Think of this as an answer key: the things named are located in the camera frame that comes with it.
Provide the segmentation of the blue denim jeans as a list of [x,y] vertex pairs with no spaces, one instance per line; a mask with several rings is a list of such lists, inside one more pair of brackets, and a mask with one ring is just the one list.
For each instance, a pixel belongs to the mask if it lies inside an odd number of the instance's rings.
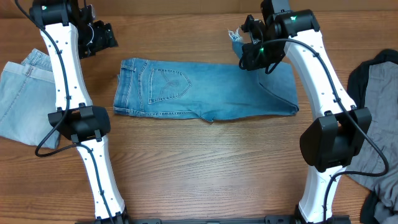
[[299,111],[291,65],[270,73],[238,65],[130,58],[121,62],[116,114],[213,122]]

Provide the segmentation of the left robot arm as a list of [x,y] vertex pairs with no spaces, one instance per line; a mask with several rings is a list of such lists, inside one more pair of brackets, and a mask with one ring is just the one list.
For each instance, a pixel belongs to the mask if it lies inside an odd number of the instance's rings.
[[117,46],[111,24],[96,20],[92,5],[78,1],[34,1],[28,18],[40,29],[56,87],[56,110],[48,115],[53,131],[79,152],[95,203],[94,223],[130,223],[109,156],[108,112],[95,106],[83,79],[80,60]]

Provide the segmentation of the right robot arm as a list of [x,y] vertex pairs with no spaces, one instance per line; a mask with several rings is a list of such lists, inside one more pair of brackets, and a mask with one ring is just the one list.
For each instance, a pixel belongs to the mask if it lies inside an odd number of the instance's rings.
[[266,223],[349,223],[331,210],[340,174],[357,156],[371,124],[340,83],[323,44],[320,25],[307,9],[293,11],[288,1],[263,1],[262,19],[247,16],[241,30],[251,42],[242,47],[239,67],[271,73],[283,58],[296,69],[307,94],[313,123],[300,137],[308,164],[302,199],[293,215],[269,215]]

